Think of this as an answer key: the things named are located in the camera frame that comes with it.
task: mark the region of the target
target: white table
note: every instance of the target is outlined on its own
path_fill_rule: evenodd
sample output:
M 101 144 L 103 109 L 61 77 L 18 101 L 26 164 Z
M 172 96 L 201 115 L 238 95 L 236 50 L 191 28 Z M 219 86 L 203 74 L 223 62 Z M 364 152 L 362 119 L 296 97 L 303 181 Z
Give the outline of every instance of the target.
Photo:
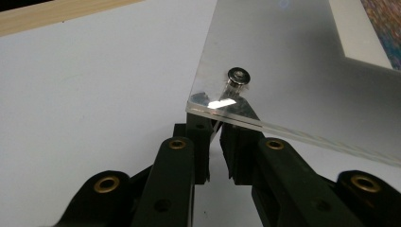
M 185 121 L 215 4 L 148 0 L 0 38 L 0 226 L 53 225 L 93 175 L 153 163 Z M 329 179 L 360 169 L 401 189 L 399 168 L 292 145 Z M 261 226 L 217 139 L 210 171 L 194 226 Z

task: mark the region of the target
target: colorful picture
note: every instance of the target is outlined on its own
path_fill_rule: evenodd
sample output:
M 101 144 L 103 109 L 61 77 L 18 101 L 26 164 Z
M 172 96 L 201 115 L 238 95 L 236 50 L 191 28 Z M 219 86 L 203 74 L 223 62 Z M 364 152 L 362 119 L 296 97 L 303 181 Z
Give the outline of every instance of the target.
M 392 68 L 401 70 L 401 1 L 361 0 Z

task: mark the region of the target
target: wooden strip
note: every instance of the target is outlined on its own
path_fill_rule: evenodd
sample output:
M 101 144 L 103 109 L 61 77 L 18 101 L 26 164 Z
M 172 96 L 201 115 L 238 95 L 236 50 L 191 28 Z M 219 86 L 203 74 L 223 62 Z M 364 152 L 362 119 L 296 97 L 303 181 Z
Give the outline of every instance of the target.
M 142 0 L 55 0 L 0 12 L 0 37 Z

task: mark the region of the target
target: clear acrylic sheet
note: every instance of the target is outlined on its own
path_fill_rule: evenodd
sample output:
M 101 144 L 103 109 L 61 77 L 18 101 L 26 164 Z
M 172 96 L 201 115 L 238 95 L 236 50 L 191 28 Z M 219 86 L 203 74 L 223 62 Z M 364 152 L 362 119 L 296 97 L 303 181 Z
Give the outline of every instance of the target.
M 401 166 L 401 73 L 346 58 L 328 1 L 218 0 L 187 111 Z

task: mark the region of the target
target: wooden edge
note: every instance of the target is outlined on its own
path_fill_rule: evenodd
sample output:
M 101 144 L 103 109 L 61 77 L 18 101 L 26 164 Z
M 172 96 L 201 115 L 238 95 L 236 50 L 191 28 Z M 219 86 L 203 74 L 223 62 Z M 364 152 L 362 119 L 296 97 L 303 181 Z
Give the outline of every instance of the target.
M 0 37 L 142 0 L 54 0 L 0 12 Z

